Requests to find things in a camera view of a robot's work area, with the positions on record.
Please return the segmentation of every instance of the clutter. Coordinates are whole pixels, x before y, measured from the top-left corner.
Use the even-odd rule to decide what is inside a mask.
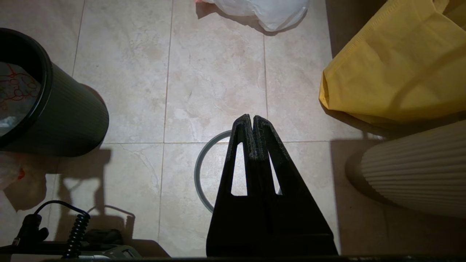
[[[40,89],[41,84],[22,67],[0,62],[0,136],[29,113]]]
[[[308,9],[309,0],[202,0],[215,4],[227,15],[256,16],[268,32],[297,23]]]
[[[466,2],[450,4],[387,1],[324,70],[323,106],[384,127],[466,110]]]
[[[25,173],[12,154],[0,152],[0,190],[20,180]]]

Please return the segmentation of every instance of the coiled cable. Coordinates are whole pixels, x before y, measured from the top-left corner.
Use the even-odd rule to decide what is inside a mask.
[[[75,223],[73,228],[69,233],[67,243],[67,248],[65,250],[65,254],[63,254],[63,258],[78,258],[81,254],[81,241],[86,233],[86,228],[89,223],[90,215],[79,208],[76,208],[67,202],[61,200],[51,200],[43,203],[35,212],[34,214],[37,215],[46,205],[48,204],[60,204],[65,206],[71,210],[78,212],[78,216],[76,217]]]

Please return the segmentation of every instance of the white pleated object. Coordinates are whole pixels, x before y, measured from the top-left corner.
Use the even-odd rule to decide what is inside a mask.
[[[466,218],[466,120],[376,145],[361,171],[400,206]]]

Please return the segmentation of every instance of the floor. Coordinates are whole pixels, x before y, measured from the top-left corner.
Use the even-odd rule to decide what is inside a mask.
[[[143,255],[159,244],[171,256],[205,256],[211,214],[196,194],[194,164],[208,140],[248,113],[274,124],[341,254],[464,253],[463,220],[384,206],[346,180],[346,159],[378,141],[318,102],[332,59],[324,1],[311,0],[304,19],[278,34],[194,0],[0,6],[0,27],[35,38],[103,97],[110,114],[103,144],[89,154],[26,157],[26,178],[0,193],[0,245],[11,243],[37,205],[61,199],[91,210],[90,228],[120,229]],[[203,164],[211,202],[226,147],[215,145]],[[235,171],[234,193],[242,194],[244,170]],[[41,215],[48,240],[68,237],[74,213],[51,205]]]

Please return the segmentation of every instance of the gray ring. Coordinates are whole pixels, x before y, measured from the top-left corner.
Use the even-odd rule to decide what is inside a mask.
[[[232,131],[228,130],[223,133],[216,135],[214,138],[210,139],[209,142],[202,148],[201,152],[199,153],[198,160],[196,160],[196,165],[194,167],[194,185],[196,186],[196,192],[198,193],[199,198],[201,199],[202,204],[211,212],[213,213],[213,206],[204,195],[201,187],[201,165],[204,157],[206,156],[207,152],[209,152],[210,148],[215,145],[217,142],[224,138],[229,138]]]

